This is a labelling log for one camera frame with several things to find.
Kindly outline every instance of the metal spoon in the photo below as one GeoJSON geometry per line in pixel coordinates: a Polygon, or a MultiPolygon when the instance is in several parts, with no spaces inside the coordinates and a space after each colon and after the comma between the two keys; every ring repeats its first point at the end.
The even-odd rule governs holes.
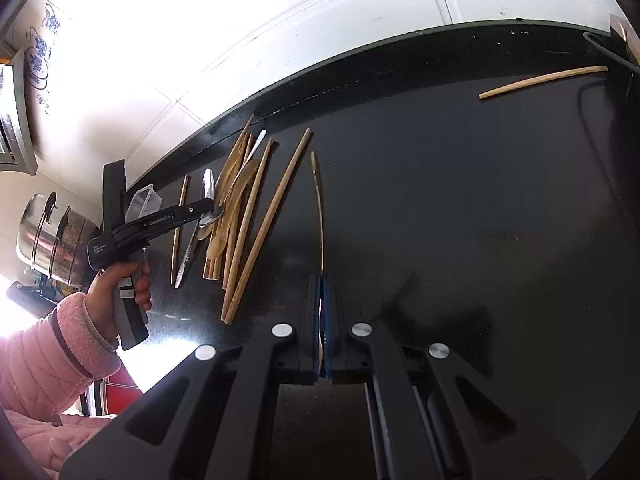
{"type": "Polygon", "coordinates": [[[244,168],[246,168],[246,165],[249,163],[249,161],[251,160],[252,156],[254,156],[255,150],[257,150],[258,146],[260,146],[260,143],[264,139],[264,136],[266,135],[266,133],[267,133],[267,130],[261,131],[260,135],[258,135],[257,139],[255,139],[254,146],[251,148],[251,151],[249,152],[249,155],[246,158],[244,164],[242,164],[242,166],[240,167],[240,171],[238,171],[238,174],[236,175],[235,179],[233,179],[233,182],[231,183],[231,186],[229,186],[229,189],[226,192],[226,196],[225,196],[225,199],[222,201],[222,204],[219,205],[219,206],[216,206],[212,211],[209,211],[208,213],[204,214],[200,218],[200,222],[198,223],[198,225],[200,227],[206,227],[206,226],[212,224],[213,222],[215,222],[218,218],[220,218],[222,216],[222,213],[225,212],[226,199],[229,198],[229,195],[231,195],[231,191],[233,190],[236,182],[238,181],[238,178],[242,174],[242,170],[244,170],[244,168]]]}
{"type": "MultiPolygon", "coordinates": [[[[202,177],[201,196],[202,198],[210,198],[214,201],[216,199],[216,181],[213,177],[213,171],[211,171],[209,168],[204,170],[204,176],[202,177]]],[[[197,224],[193,228],[193,233],[191,234],[191,238],[189,240],[189,243],[187,244],[187,248],[184,251],[184,256],[182,257],[182,263],[180,264],[180,269],[178,269],[178,275],[175,277],[175,288],[178,288],[182,283],[182,278],[184,277],[184,274],[187,271],[187,268],[189,267],[191,260],[193,259],[192,258],[193,253],[195,252],[196,246],[198,245],[198,229],[200,228],[200,223],[202,222],[202,219],[206,215],[210,215],[214,213],[216,209],[218,208],[214,208],[213,211],[210,211],[200,216],[200,220],[197,222],[197,224]]]]}

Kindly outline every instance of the wooden chopstick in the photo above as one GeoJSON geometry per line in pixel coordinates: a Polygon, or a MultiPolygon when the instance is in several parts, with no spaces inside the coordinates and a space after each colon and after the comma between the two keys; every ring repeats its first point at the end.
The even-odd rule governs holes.
{"type": "MultiPolygon", "coordinates": [[[[182,181],[182,190],[180,192],[180,201],[178,205],[184,205],[184,199],[187,197],[187,188],[189,187],[189,173],[184,176],[182,181]]],[[[175,273],[178,271],[178,242],[180,241],[180,228],[174,229],[174,248],[171,254],[171,284],[175,283],[175,273]]]]}
{"type": "Polygon", "coordinates": [[[246,240],[247,231],[249,230],[249,224],[251,223],[251,216],[254,212],[255,200],[260,190],[260,184],[262,182],[262,175],[267,166],[267,160],[269,158],[269,152],[271,151],[271,145],[273,144],[273,138],[270,138],[267,142],[267,146],[264,149],[262,158],[260,159],[260,166],[255,175],[254,185],[249,193],[249,199],[246,202],[246,208],[244,209],[244,216],[242,216],[242,223],[240,224],[240,231],[238,233],[238,240],[236,240],[236,247],[234,248],[234,256],[231,260],[231,267],[229,269],[229,276],[226,280],[225,299],[222,303],[222,315],[220,320],[224,321],[226,313],[229,310],[229,304],[236,290],[236,278],[238,277],[238,268],[240,267],[240,260],[242,259],[242,250],[244,249],[244,241],[246,240]]]}
{"type": "Polygon", "coordinates": [[[311,172],[316,184],[316,200],[318,201],[318,216],[320,217],[320,276],[324,276],[324,213],[322,212],[322,183],[320,179],[320,165],[316,152],[311,152],[311,172]]]}
{"type": "MultiPolygon", "coordinates": [[[[240,133],[240,136],[238,137],[238,140],[236,140],[236,143],[234,144],[233,148],[231,149],[231,152],[229,153],[229,158],[227,159],[227,161],[229,161],[232,154],[234,153],[239,152],[240,155],[244,153],[244,146],[247,139],[248,139],[248,133],[246,132],[246,130],[242,130],[242,132],[240,133]]],[[[242,165],[242,156],[237,158],[235,163],[231,167],[231,169],[228,172],[226,172],[226,179],[224,182],[221,182],[222,174],[220,174],[220,177],[218,179],[220,186],[216,186],[216,205],[220,205],[222,203],[223,196],[226,195],[226,187],[229,186],[233,181],[233,179],[236,177],[236,173],[238,172],[241,165],[242,165]]],[[[216,235],[219,225],[220,225],[220,220],[218,220],[217,222],[215,222],[215,224],[213,224],[212,229],[210,231],[210,235],[209,235],[209,243],[213,241],[213,238],[216,235]]],[[[207,275],[207,279],[215,280],[215,281],[219,280],[221,268],[222,268],[222,260],[220,258],[216,258],[215,260],[213,260],[212,264],[210,264],[209,266],[209,273],[207,275]]]]}
{"type": "Polygon", "coordinates": [[[231,298],[231,303],[229,304],[228,311],[226,312],[225,323],[231,324],[236,316],[236,311],[238,310],[238,305],[240,304],[240,300],[242,300],[242,295],[244,294],[244,290],[246,288],[246,284],[249,281],[249,277],[251,276],[252,270],[254,270],[255,261],[258,258],[258,253],[262,248],[262,244],[264,243],[264,239],[267,236],[267,232],[269,231],[269,227],[271,226],[271,222],[273,221],[273,217],[276,214],[278,206],[282,200],[282,196],[287,189],[287,185],[289,184],[289,180],[291,179],[291,175],[293,174],[293,170],[296,169],[296,164],[300,159],[300,155],[302,155],[302,151],[305,149],[306,143],[311,136],[311,129],[307,128],[304,135],[302,135],[302,139],[300,139],[300,143],[296,148],[291,160],[289,161],[289,165],[282,176],[280,184],[278,185],[278,189],[276,189],[276,193],[273,195],[273,199],[271,200],[271,204],[267,209],[267,213],[264,216],[264,220],[262,220],[262,225],[260,225],[260,230],[255,237],[255,241],[253,246],[251,247],[251,252],[249,253],[249,257],[247,258],[246,263],[244,264],[244,269],[242,270],[242,275],[238,280],[238,286],[236,286],[236,290],[234,291],[234,295],[231,298]]]}
{"type": "Polygon", "coordinates": [[[606,72],[609,70],[604,65],[586,66],[584,68],[572,68],[571,70],[563,70],[562,72],[553,72],[551,74],[539,75],[537,77],[531,77],[529,79],[523,79],[515,83],[511,83],[505,86],[482,92],[478,95],[481,99],[487,99],[488,97],[494,97],[496,95],[504,94],[505,92],[511,92],[513,90],[519,90],[520,88],[526,88],[527,86],[533,86],[540,83],[546,83],[547,81],[555,81],[557,79],[564,79],[565,77],[572,77],[575,75],[591,74],[594,72],[606,72]]]}
{"type": "MultiPolygon", "coordinates": [[[[230,160],[234,156],[234,154],[240,150],[240,146],[242,144],[242,141],[244,140],[246,129],[249,127],[249,123],[251,122],[252,118],[253,116],[249,118],[249,121],[247,121],[247,124],[245,124],[244,129],[242,130],[240,135],[238,135],[238,138],[236,139],[236,142],[231,148],[231,151],[229,152],[229,155],[226,158],[225,164],[222,167],[220,174],[218,175],[218,180],[216,181],[216,206],[220,205],[220,203],[222,202],[222,187],[226,185],[226,182],[228,181],[228,177],[224,178],[224,176],[228,173],[227,167],[230,163],[230,160]]],[[[212,225],[203,227],[202,229],[200,229],[198,231],[198,239],[206,239],[207,237],[209,237],[209,242],[213,240],[213,237],[216,235],[217,226],[218,226],[218,222],[214,222],[212,225]]],[[[212,262],[210,262],[210,258],[205,257],[202,277],[205,280],[213,279],[213,264],[212,262]]]]}
{"type": "MultiPolygon", "coordinates": [[[[255,142],[255,136],[249,134],[249,138],[246,142],[246,148],[244,149],[244,157],[242,163],[244,164],[249,158],[249,152],[255,142]]],[[[225,271],[222,275],[222,289],[226,289],[226,282],[229,279],[229,269],[231,268],[231,259],[234,256],[234,247],[236,246],[236,236],[238,235],[238,219],[240,217],[240,210],[242,209],[242,198],[238,203],[238,207],[233,212],[231,218],[231,224],[229,225],[229,234],[226,237],[226,255],[225,255],[225,271]]]]}

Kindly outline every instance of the black countertop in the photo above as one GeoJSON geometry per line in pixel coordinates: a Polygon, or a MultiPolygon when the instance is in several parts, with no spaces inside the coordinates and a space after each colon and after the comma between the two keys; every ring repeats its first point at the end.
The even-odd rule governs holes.
{"type": "MultiPolygon", "coordinates": [[[[440,34],[448,38],[420,40],[445,48],[473,36],[484,46],[456,57],[441,49],[426,61],[406,56],[402,42],[417,52],[417,40],[405,38],[377,47],[384,63],[372,67],[370,50],[334,60],[200,131],[146,177],[162,187],[165,206],[177,203],[187,170],[188,200],[199,198],[204,169],[219,173],[230,134],[251,112],[258,121],[250,130],[264,127],[277,142],[246,250],[304,129],[314,134],[231,326],[220,321],[220,284],[202,279],[204,248],[174,290],[172,235],[152,242],[150,337],[122,353],[132,377],[147,389],[197,345],[243,344],[302,306],[319,269],[308,157],[315,150],[326,267],[340,305],[384,320],[399,343],[447,342],[568,444],[592,476],[640,408],[637,112],[615,70],[478,99],[523,76],[599,64],[579,33],[511,23],[461,37],[447,28],[440,34]],[[516,34],[521,44],[507,51],[494,41],[516,34]],[[552,45],[540,49],[545,41],[552,45]],[[345,68],[364,66],[362,79],[345,68]],[[331,80],[332,70],[342,79],[336,88],[309,83],[331,80]],[[273,104],[278,92],[284,109],[273,104]]],[[[180,256],[190,233],[182,229],[180,256]]],[[[302,467],[320,478],[327,464],[334,478],[373,478],[362,389],[283,386],[271,457],[274,478],[299,478],[302,467]],[[318,456],[319,443],[329,454],[318,456]]]]}

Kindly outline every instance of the cooking pot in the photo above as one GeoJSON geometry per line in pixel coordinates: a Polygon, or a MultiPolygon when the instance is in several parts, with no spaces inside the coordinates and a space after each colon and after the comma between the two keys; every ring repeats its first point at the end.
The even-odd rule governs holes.
{"type": "Polygon", "coordinates": [[[35,194],[18,227],[17,253],[31,269],[71,286],[87,286],[95,277],[86,247],[100,229],[91,220],[60,202],[35,194]]]}

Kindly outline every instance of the sunlight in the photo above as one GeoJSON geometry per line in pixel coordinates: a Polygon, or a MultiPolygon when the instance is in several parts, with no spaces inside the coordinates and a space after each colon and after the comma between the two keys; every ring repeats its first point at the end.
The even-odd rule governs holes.
{"type": "Polygon", "coordinates": [[[0,337],[9,337],[18,330],[25,330],[38,320],[6,296],[11,284],[4,276],[0,276],[0,337]]]}

